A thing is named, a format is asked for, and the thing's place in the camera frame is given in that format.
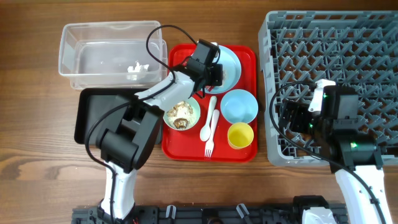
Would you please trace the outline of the light blue bowl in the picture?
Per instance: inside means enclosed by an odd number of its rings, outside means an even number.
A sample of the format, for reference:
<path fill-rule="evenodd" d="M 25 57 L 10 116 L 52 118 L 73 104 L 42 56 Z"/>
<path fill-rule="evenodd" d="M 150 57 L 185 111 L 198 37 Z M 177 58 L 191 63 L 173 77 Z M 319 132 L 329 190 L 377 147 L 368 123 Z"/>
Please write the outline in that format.
<path fill-rule="evenodd" d="M 224 119 L 231 124 L 250 123 L 257 117 L 259 106 L 252 93 L 235 89 L 222 97 L 220 109 Z"/>

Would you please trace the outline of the yellow plastic cup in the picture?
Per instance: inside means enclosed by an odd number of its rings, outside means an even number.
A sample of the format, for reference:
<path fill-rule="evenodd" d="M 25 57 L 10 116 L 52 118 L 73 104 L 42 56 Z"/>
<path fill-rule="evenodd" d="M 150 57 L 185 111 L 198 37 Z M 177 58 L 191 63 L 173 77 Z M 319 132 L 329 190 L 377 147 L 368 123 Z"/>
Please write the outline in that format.
<path fill-rule="evenodd" d="M 254 131 L 247 123 L 234 123 L 228 129 L 227 139 L 233 149 L 243 149 L 254 140 Z"/>

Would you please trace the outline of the white tissue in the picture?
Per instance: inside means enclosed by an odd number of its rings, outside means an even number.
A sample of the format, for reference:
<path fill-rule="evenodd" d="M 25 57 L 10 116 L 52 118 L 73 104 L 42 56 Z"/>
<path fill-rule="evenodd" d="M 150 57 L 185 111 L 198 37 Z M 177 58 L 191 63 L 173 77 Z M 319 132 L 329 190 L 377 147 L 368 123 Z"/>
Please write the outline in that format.
<path fill-rule="evenodd" d="M 136 61 L 135 65 L 129 66 L 127 68 L 128 80 L 136 81 L 145 76 L 145 73 L 148 71 L 149 64 L 141 65 L 138 61 Z"/>

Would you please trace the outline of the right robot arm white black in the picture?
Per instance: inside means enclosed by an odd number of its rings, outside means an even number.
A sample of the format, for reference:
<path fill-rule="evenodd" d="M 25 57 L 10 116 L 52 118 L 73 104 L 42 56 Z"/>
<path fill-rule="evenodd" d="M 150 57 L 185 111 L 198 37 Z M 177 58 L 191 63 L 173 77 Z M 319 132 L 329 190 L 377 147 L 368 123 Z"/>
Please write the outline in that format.
<path fill-rule="evenodd" d="M 315 90 L 320 106 L 286 101 L 272 125 L 309 135 L 322 147 L 318 158 L 327 161 L 341 189 L 351 223 L 392 223 L 385 186 L 381 150 L 369 134 L 359 132 L 359 96 L 348 86 L 325 86 Z"/>

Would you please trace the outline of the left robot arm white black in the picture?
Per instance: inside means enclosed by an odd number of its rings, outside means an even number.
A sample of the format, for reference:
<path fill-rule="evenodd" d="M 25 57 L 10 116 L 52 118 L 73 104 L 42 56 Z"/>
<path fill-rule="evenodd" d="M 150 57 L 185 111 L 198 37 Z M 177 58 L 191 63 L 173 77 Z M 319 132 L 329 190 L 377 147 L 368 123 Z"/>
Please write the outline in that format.
<path fill-rule="evenodd" d="M 99 209 L 110 223 L 122 223 L 134 208 L 137 171 L 146 163 L 163 116 L 206 86 L 218 86 L 222 66 L 218 44 L 200 39 L 194 52 L 170 68 L 167 78 L 133 96 L 117 96 L 114 106 L 90 128 L 106 168 L 106 193 Z"/>

